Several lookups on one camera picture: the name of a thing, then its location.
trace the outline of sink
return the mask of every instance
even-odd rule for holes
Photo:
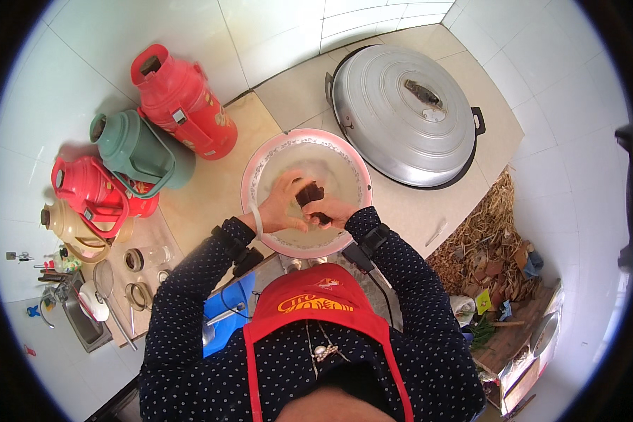
[[[79,288],[84,284],[82,273],[77,271],[71,284],[76,291],[79,291]],[[63,312],[68,317],[70,325],[73,326],[73,331],[75,331],[79,342],[82,343],[84,350],[87,353],[91,353],[110,342],[113,339],[113,335],[104,322],[95,322],[84,314],[82,307],[77,301],[77,296],[70,289],[68,287],[67,299],[63,301]]]

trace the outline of woman's left hand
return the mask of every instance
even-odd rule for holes
[[[287,228],[294,228],[303,233],[307,232],[308,226],[304,220],[289,217],[286,212],[288,205],[295,199],[298,192],[313,181],[311,178],[303,177],[300,170],[289,170],[279,176],[272,186],[270,195],[258,207],[264,233],[274,233]],[[253,213],[244,214],[237,218],[254,232],[258,232]]]

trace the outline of aluminum lid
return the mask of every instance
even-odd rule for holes
[[[464,92],[438,63],[410,49],[373,45],[352,55],[334,77],[333,106],[357,151],[411,186],[450,181],[474,148]]]

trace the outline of necklace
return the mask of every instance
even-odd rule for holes
[[[310,347],[310,357],[312,358],[312,368],[314,369],[314,379],[319,378],[319,370],[317,370],[316,364],[323,362],[326,358],[328,358],[333,353],[339,354],[340,357],[342,357],[342,359],[346,360],[349,363],[352,362],[351,360],[347,359],[347,357],[344,354],[342,354],[342,352],[339,350],[339,348],[335,344],[333,344],[333,342],[331,342],[331,339],[328,337],[328,335],[326,334],[326,331],[324,331],[323,327],[321,326],[321,322],[317,321],[316,323],[319,325],[319,329],[321,330],[321,333],[323,334],[323,336],[326,337],[326,340],[328,340],[328,346],[323,346],[320,344],[317,347],[315,347],[314,351],[312,352],[312,338],[310,335],[310,325],[309,325],[309,321],[305,319],[305,328],[307,329],[307,344],[309,344],[309,347]]]

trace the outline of white bracelet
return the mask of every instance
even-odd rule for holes
[[[253,213],[253,218],[256,219],[256,239],[260,240],[262,237],[262,220],[261,220],[261,212],[258,211],[258,206],[253,200],[248,201],[248,207],[251,208],[251,212]]]

